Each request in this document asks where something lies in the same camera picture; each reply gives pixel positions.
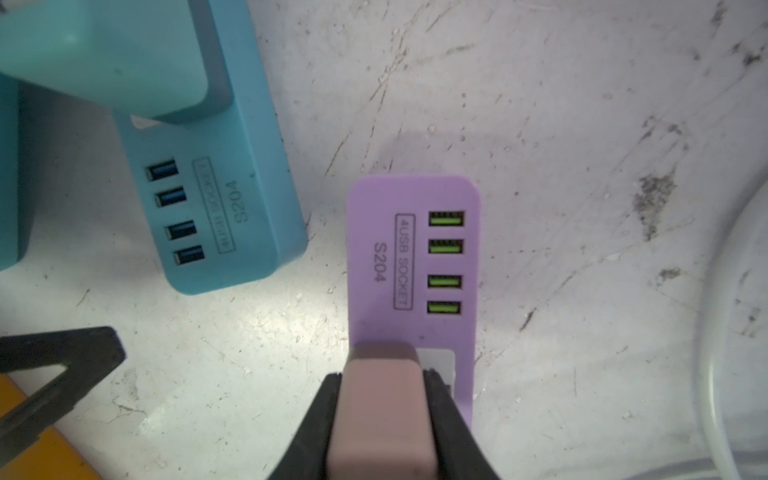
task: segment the teal device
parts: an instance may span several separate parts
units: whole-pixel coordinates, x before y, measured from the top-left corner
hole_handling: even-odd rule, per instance
[[[165,275],[187,294],[264,278],[307,245],[246,0],[210,11],[231,105],[146,128],[114,114]]]
[[[18,252],[18,82],[0,75],[0,270]]]
[[[231,104],[207,0],[21,4],[0,15],[1,73],[172,124]]]

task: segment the white surface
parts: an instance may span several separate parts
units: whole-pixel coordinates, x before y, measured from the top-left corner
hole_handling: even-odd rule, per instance
[[[128,360],[59,423],[105,478],[266,477],[343,366],[346,192],[390,168],[482,192],[474,432],[502,477],[621,478],[707,454],[696,315],[714,246],[768,174],[768,62],[743,62],[768,42],[767,3],[250,4],[312,237],[267,280],[175,293],[108,112],[26,95],[36,216],[27,257],[0,273],[0,325],[118,330]],[[646,241],[640,179],[671,172]],[[760,239],[722,379],[737,449],[768,447]]]

